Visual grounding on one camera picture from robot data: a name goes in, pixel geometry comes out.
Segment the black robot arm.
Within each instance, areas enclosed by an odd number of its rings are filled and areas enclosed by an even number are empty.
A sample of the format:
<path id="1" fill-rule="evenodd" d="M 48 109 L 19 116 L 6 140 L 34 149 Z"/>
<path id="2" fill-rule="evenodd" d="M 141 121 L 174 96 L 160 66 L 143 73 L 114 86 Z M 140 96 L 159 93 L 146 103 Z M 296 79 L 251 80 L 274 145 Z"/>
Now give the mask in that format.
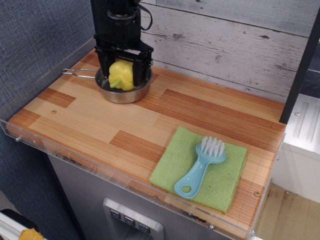
<path id="1" fill-rule="evenodd" d="M 138 0 L 92 0 L 94 39 L 100 68 L 105 77 L 116 59 L 133 63 L 133 85 L 143 81 L 152 63 L 153 48 L 141 40 L 141 11 L 149 11 Z"/>

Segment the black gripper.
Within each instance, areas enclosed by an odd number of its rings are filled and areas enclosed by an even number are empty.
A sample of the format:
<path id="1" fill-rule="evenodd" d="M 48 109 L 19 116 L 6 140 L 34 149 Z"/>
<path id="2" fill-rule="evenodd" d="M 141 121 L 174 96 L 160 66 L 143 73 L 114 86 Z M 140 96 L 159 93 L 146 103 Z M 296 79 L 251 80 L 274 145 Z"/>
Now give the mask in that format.
<path id="1" fill-rule="evenodd" d="M 153 48 L 141 40 L 141 31 L 147 31 L 141 24 L 141 8 L 118 15 L 107 10 L 106 50 L 96 48 L 100 68 L 105 77 L 110 75 L 110 67 L 116 58 L 133 62 L 133 85 L 142 86 L 147 81 L 147 71 L 151 67 Z"/>

